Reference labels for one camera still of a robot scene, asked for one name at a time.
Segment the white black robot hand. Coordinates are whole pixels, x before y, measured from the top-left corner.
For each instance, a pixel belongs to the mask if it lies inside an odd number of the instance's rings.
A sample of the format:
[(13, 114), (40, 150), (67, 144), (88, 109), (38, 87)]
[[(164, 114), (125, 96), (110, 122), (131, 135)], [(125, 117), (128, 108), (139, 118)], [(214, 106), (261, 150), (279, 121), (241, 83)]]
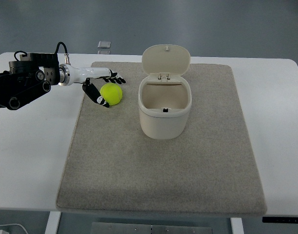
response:
[(100, 91), (91, 83), (93, 79), (102, 79), (106, 83), (123, 84), (126, 81), (117, 73), (108, 68), (74, 68), (69, 64), (59, 66), (61, 86), (73, 83), (82, 84), (85, 94), (94, 102), (106, 108), (110, 105), (103, 99)]

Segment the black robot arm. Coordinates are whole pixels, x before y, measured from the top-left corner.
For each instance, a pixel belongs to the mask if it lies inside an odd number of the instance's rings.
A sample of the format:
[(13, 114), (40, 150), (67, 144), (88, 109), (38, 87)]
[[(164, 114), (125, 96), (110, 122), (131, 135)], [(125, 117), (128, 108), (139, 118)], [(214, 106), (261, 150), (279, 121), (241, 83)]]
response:
[(60, 46), (64, 48), (65, 60), (69, 61), (63, 42), (57, 44), (54, 53), (14, 53), (15, 60), (9, 62), (9, 71), (0, 73), (0, 108), (18, 110), (64, 81), (57, 55)]

